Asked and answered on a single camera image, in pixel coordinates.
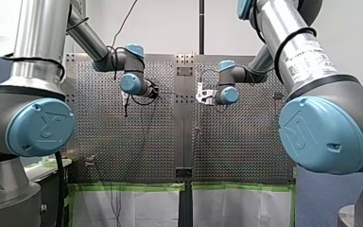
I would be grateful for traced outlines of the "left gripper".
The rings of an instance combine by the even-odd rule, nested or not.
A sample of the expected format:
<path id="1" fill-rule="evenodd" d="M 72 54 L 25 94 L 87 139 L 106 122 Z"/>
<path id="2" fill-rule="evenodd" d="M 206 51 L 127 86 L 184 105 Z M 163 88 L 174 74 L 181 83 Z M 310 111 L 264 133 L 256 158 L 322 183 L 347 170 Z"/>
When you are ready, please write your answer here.
<path id="1" fill-rule="evenodd" d="M 151 80 L 149 80 L 147 83 L 148 83 L 148 97 L 156 98 L 159 95 L 159 86 Z"/>

